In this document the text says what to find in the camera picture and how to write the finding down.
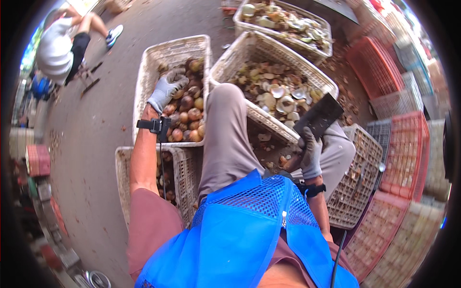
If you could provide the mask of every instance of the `concrete ground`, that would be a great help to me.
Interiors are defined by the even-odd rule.
[[[91,33],[85,58],[90,66],[104,61],[95,72],[101,81],[82,99],[83,84],[72,81],[50,109],[45,135],[52,134],[52,142],[59,143],[45,140],[57,146],[52,153],[53,196],[84,268],[105,273],[113,287],[133,286],[114,153],[118,146],[133,144],[133,99],[142,52],[168,40],[207,34],[217,59],[221,46],[234,40],[234,30],[223,28],[219,7],[217,0],[136,0],[109,21],[103,14],[108,28],[123,24],[124,31],[109,53],[104,39]]]

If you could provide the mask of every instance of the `gray pants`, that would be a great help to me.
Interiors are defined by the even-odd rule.
[[[209,193],[219,190],[257,169],[263,175],[248,141],[247,107],[243,92],[225,83],[213,89],[207,101],[207,124],[203,150],[203,169],[199,185],[199,202]],[[325,199],[341,181],[355,155],[353,143],[335,122],[324,134],[324,151],[320,156]],[[292,173],[302,178],[301,169]]]

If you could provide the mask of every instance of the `white t-shirt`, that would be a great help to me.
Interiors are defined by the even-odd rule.
[[[51,80],[63,85],[71,71],[74,53],[67,30],[72,26],[72,18],[60,18],[53,22],[41,35],[37,49],[38,68]]]

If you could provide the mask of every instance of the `pile of coconut shells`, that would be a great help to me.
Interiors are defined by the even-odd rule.
[[[246,62],[228,82],[290,129],[324,96],[299,71],[277,63]]]
[[[189,84],[178,90],[171,102],[163,109],[162,116],[171,118],[166,133],[168,142],[200,142],[205,135],[203,120],[203,60],[189,58],[184,65]],[[160,75],[169,70],[168,66],[159,67]]]
[[[162,166],[160,153],[157,152],[157,188],[159,190],[159,195],[162,198],[165,198],[168,202],[176,206],[176,194],[174,190],[174,171],[173,171],[173,157],[169,152],[162,152],[163,157],[163,167],[165,168],[165,173],[162,175]]]
[[[303,18],[296,11],[285,11],[269,1],[250,3],[242,7],[242,21],[269,28],[306,43],[323,52],[330,50],[332,39],[328,29],[314,19]]]

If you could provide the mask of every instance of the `glove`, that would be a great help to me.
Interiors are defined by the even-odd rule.
[[[304,127],[298,147],[302,149],[300,163],[302,177],[312,179],[322,175],[320,168],[320,155],[322,153],[322,140],[316,141],[309,127]]]
[[[159,115],[162,114],[163,108],[171,101],[173,94],[189,83],[189,79],[184,73],[186,73],[184,68],[176,68],[165,74],[157,82],[155,90],[150,95],[147,103],[152,105]]]

